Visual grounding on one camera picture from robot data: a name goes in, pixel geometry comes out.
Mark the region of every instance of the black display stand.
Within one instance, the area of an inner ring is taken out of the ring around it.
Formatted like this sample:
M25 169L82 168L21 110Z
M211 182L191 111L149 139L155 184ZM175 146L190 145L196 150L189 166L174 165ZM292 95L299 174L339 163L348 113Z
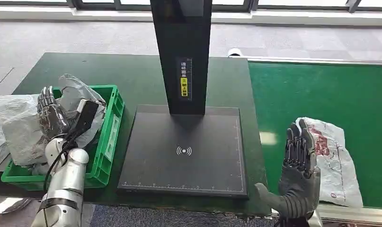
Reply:
M247 198L239 109L205 107L212 0L151 9L168 106L138 106L119 191Z

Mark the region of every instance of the white plastic bag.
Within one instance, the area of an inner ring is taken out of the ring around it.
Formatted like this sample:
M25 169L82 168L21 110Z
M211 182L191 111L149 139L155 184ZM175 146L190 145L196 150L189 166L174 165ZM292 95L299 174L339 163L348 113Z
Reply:
M37 95L0 96L0 163L8 156L10 150L2 126L8 119L30 109L36 109Z
M315 143L320 174L320 201L361 208L354 162L346 149L344 130L331 123L303 117Z
M99 103L91 128L76 139L78 146L83 148L101 128L105 101L97 92L69 74L59 78L59 85L63 89L63 96L56 101L68 112L73 113L83 98ZM37 97L38 94L0 96L0 163L9 153L14 164L19 166L46 162L44 149L47 141L38 123Z

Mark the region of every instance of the green table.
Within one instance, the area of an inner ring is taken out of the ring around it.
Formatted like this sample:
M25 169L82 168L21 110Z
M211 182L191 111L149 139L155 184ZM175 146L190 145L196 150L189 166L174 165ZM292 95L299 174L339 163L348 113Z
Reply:
M259 142L248 62L245 59L211 58L208 106L239 107L248 173L249 201L227 198L120 195L116 193L133 117L138 104L166 105L166 95L158 56L45 53L13 94L38 93L44 86L58 85L58 78L70 73L88 85L116 84L125 101L124 115L115 149L110 182L104 189L86 189L85 202L146 208L173 208L240 215L267 215L254 189L256 182L267 183ZM26 192L0 183L0 195L41 198L42 192Z
M382 208L382 65L376 62L249 61L267 181L277 191L285 129L310 117L344 129L364 206Z

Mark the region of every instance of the yellow label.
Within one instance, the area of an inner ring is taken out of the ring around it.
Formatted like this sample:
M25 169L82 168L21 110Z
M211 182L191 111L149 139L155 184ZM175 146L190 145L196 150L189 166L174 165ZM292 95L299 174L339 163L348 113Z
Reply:
M188 79L181 78L181 96L188 96Z

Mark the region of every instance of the green plastic basket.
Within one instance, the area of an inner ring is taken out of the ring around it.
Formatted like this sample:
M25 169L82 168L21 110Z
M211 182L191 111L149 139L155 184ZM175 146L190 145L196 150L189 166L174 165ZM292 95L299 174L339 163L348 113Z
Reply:
M110 178L124 102L116 85L89 87L104 98L107 109L102 129L95 137L98 138L97 146L86 148L89 162L86 167L85 188L102 188L107 185ZM53 94L56 98L61 97L61 91L58 88L53 90ZM1 181L28 191L38 191L43 189L44 175L32 175L29 169L16 166L11 160L1 176Z

